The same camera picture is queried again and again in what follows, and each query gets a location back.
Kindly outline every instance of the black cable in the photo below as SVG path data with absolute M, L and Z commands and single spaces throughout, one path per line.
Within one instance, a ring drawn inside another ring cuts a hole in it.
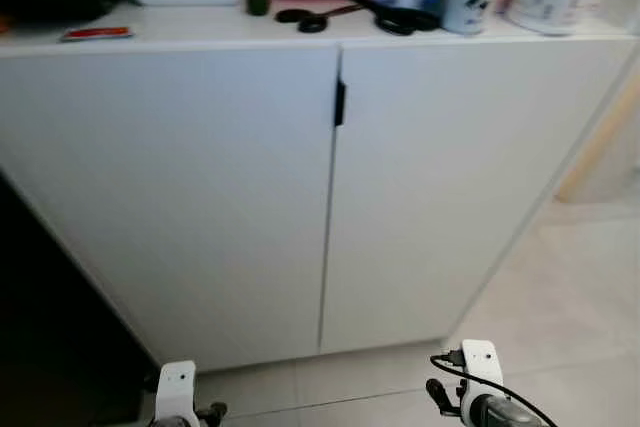
M 495 382 L 491 382 L 490 380 L 476 377 L 475 375 L 467 374 L 466 372 L 460 372 L 459 370 L 452 369 L 451 367 L 447 367 L 446 365 L 443 365 L 440 362 L 438 362 L 438 360 L 446 361 L 447 355 L 432 355 L 431 357 L 429 357 L 429 360 L 431 360 L 431 363 L 435 367 L 437 367 L 440 370 L 444 370 L 449 374 L 456 375 L 458 377 L 463 377 L 465 379 L 473 380 L 474 382 L 478 382 L 479 384 L 488 385 L 489 387 L 493 387 L 494 389 L 497 389 L 500 392 L 503 392 L 508 396 L 513 397 L 522 405 L 524 405 L 525 407 L 530 409 L 532 412 L 534 412 L 542 420 L 544 420 L 549 427 L 558 427 L 556 423 L 553 420 L 551 420 L 549 417 L 547 417 L 547 415 L 544 412 L 542 412 L 540 409 L 538 409 L 535 405 L 533 405 L 524 397 L 516 394 L 513 390 L 507 389 L 506 387 L 500 384 L 496 384 Z

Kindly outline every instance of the scissors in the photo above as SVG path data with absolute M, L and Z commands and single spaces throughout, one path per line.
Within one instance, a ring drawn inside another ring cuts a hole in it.
M 305 9 L 286 9 L 281 10 L 276 14 L 276 21 L 284 24 L 297 23 L 299 32 L 315 34 L 317 32 L 322 32 L 329 26 L 329 17 L 348 14 L 350 12 L 362 10 L 363 8 L 364 7 L 362 5 L 353 4 L 332 9 L 328 12 L 322 12 L 320 14 L 316 14 Z
M 351 0 L 375 15 L 374 23 L 394 35 L 411 35 L 416 30 L 429 31 L 440 27 L 440 20 L 428 12 L 402 7 L 388 7 L 374 0 Z

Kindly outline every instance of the dark floor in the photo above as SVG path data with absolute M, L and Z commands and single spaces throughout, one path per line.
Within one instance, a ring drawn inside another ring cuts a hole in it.
M 155 366 L 1 177 L 0 206 L 1 424 L 134 420 Z

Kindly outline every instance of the cabinet door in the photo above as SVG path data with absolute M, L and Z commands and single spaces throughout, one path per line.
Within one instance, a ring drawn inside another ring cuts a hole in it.
M 449 333 L 632 45 L 345 49 L 321 350 Z
M 333 47 L 3 59 L 1 162 L 156 361 L 311 355 L 336 71 Z

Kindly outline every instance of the tiled floor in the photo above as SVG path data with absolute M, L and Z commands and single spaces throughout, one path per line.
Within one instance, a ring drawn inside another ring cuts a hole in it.
M 562 427 L 639 425 L 634 209 L 550 206 L 446 344 L 493 340 L 507 384 Z M 436 374 L 427 356 L 440 350 L 423 343 L 204 375 L 196 403 L 227 402 L 227 427 L 457 426 L 424 392 Z

